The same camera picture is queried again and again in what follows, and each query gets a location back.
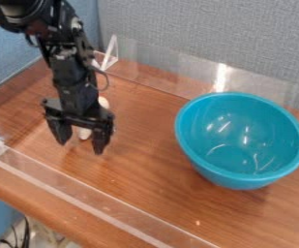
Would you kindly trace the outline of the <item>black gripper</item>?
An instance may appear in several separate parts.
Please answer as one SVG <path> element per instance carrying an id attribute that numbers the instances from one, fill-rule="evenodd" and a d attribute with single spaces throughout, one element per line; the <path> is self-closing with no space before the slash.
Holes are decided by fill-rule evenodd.
<path id="1" fill-rule="evenodd" d="M 46 98 L 42 107 L 58 143 L 64 145 L 70 140 L 72 126 L 90 129 L 94 152 L 102 155 L 112 134 L 114 114 L 99 104 L 96 77 L 54 77 L 54 86 L 59 97 Z"/>

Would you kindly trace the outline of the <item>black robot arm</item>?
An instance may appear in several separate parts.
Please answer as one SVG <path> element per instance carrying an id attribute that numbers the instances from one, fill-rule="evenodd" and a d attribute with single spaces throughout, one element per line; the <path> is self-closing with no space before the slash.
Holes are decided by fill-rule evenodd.
<path id="1" fill-rule="evenodd" d="M 100 155 L 114 133 L 114 114 L 99 103 L 96 75 L 103 71 L 92 65 L 94 47 L 75 9 L 67 0 L 0 0 L 0 27 L 24 34 L 52 71 L 59 97 L 43 100 L 42 107 L 58 143 L 67 143 L 75 127 L 87 129 Z"/>

